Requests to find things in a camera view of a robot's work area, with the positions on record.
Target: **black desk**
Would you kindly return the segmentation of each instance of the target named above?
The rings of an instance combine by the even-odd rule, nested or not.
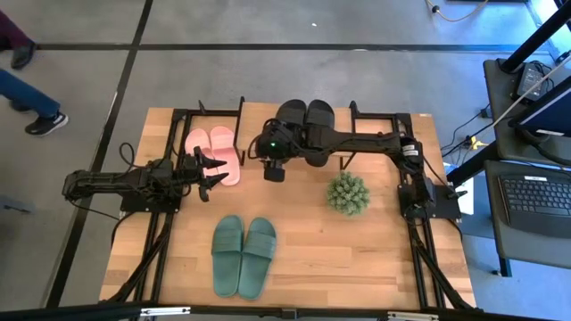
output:
[[[496,120],[513,103],[509,95],[514,91],[517,75],[510,75],[501,71],[495,60],[484,62],[484,75],[493,119]],[[524,108],[525,105],[518,104],[508,117],[517,115]],[[448,174],[446,176],[448,181],[455,186],[461,185],[484,169],[484,162],[488,160],[553,164],[552,161],[541,156],[531,145],[516,137],[514,129],[508,126],[508,122],[508,120],[500,122],[494,128],[496,140]],[[559,157],[571,160],[571,138],[553,136],[548,142],[542,144],[542,147]]]
[[[507,172],[524,175],[553,175],[553,171],[526,165],[488,160],[484,164],[496,250],[500,256],[501,274],[509,276],[508,259],[518,259],[560,268],[571,268],[571,239],[560,239],[512,228],[506,220],[498,176]]]

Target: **person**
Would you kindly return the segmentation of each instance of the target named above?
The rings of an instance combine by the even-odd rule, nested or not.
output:
[[[0,51],[7,49],[13,49],[12,68],[20,70],[32,60],[36,43],[0,10]]]
[[[10,101],[15,111],[37,113],[36,121],[25,128],[32,136],[46,136],[70,120],[60,112],[58,102],[3,69],[0,69],[0,95]]]

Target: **desk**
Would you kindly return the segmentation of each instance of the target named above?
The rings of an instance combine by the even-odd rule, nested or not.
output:
[[[508,74],[500,70],[498,62],[488,60],[484,62],[485,84],[488,90],[493,120],[496,120],[514,102],[509,96],[514,92],[517,83],[517,74]],[[519,114],[526,106],[519,103],[508,117]],[[490,161],[528,161],[534,163],[553,164],[552,161],[541,156],[535,148],[516,136],[514,128],[508,126],[504,120],[494,128],[496,140],[474,155],[466,163],[448,174],[447,179],[455,186],[461,185],[473,175],[484,169],[484,162]],[[552,136],[542,147],[564,159],[571,159],[571,139]]]
[[[240,150],[247,149],[246,143],[261,132],[261,124],[268,118],[265,109],[275,110],[277,105],[244,103],[242,108],[236,144]],[[172,113],[168,108],[149,110],[136,164],[162,157]],[[350,131],[348,109],[335,114],[335,128]],[[411,118],[426,158],[444,177],[432,116],[416,114]],[[194,117],[191,129],[209,131],[217,125],[235,128],[236,118]],[[391,124],[357,119],[356,131],[386,133],[391,131]],[[391,161],[384,155],[357,154],[349,165],[348,170],[363,177],[371,190],[369,208],[357,218],[346,218],[327,207],[325,191],[328,181],[339,172],[338,160],[332,158],[319,169],[304,160],[290,160],[285,168],[285,182],[276,184],[263,180],[258,161],[246,159],[238,185],[216,186],[210,191],[210,202],[201,202],[196,189],[183,199],[174,217],[159,302],[219,307],[418,309],[408,230],[396,192],[399,174]],[[426,174],[438,182],[430,171]],[[212,290],[212,233],[228,214],[240,215],[245,226],[263,216],[277,230],[276,256],[259,300],[242,300],[238,295],[224,299]],[[139,263],[150,216],[136,213],[118,228],[101,299],[116,293]],[[431,223],[440,268],[462,298],[475,305],[458,231],[446,220],[432,219]],[[424,276],[428,300],[434,306],[434,287],[426,268]],[[152,279],[153,267],[147,284]],[[145,287],[144,299],[150,298],[149,288]]]
[[[485,163],[486,183],[492,208],[493,232],[498,254],[504,259],[520,259],[528,262],[571,268],[571,239],[559,239],[517,230],[508,225],[506,211],[501,198],[498,176],[509,172],[514,175],[557,175],[545,169],[530,168],[526,165],[487,161]]]

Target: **pink slipper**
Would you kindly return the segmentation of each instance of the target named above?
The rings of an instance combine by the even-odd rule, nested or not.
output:
[[[226,165],[218,167],[219,173],[228,173],[222,179],[222,184],[232,186],[240,181],[240,164],[234,149],[234,132],[228,128],[217,126],[211,131],[212,154],[219,161],[226,161]]]
[[[212,148],[211,148],[211,140],[208,138],[208,134],[204,129],[194,129],[193,131],[188,134],[185,141],[185,151],[190,155],[194,155],[194,148],[198,146],[203,152],[204,156],[208,157],[209,159],[214,159],[212,156]],[[218,171],[216,169],[204,169],[205,176],[214,176],[218,175]]]

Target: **green slipper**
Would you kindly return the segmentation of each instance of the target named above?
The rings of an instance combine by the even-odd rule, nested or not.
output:
[[[269,263],[276,251],[276,229],[265,218],[255,218],[242,250],[242,273],[238,293],[244,299],[256,300],[266,283]]]
[[[214,269],[214,292],[227,298],[238,290],[244,224],[236,215],[223,218],[212,237],[212,267]]]

